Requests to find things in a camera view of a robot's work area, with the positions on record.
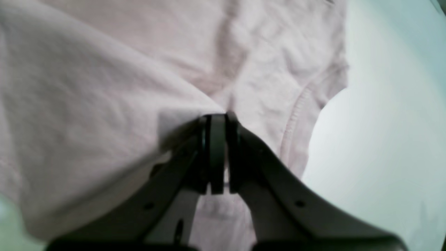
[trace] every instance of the light pink t-shirt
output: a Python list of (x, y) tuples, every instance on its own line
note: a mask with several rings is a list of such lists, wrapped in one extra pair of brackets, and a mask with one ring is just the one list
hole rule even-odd
[[(50, 240), (147, 179), (177, 128), (233, 110), (301, 177), (347, 83), (345, 0), (0, 0), (0, 192)], [(237, 196), (202, 197), (190, 243), (248, 250)]]

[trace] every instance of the white table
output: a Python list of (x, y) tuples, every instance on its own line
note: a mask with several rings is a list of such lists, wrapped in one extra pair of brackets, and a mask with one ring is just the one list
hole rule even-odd
[(446, 234), (446, 17), (429, 0), (351, 0), (349, 88), (322, 111), (304, 182), (399, 234), (411, 251)]

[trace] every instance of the white surface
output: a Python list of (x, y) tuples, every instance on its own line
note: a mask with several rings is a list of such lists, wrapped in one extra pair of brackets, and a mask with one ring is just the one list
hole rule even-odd
[(350, 1), (349, 88), (322, 111), (304, 182), (440, 250), (446, 232), (446, 22), (426, 0)]

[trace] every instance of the screw hole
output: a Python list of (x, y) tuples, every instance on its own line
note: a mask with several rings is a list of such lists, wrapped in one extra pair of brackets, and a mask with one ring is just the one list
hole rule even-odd
[(154, 206), (155, 206), (155, 204), (153, 202), (149, 202), (144, 205), (144, 210), (150, 210), (150, 209), (154, 208)]
[(305, 207), (305, 202), (303, 202), (303, 201), (296, 201), (294, 204), (296, 205), (296, 207), (300, 207), (300, 208)]

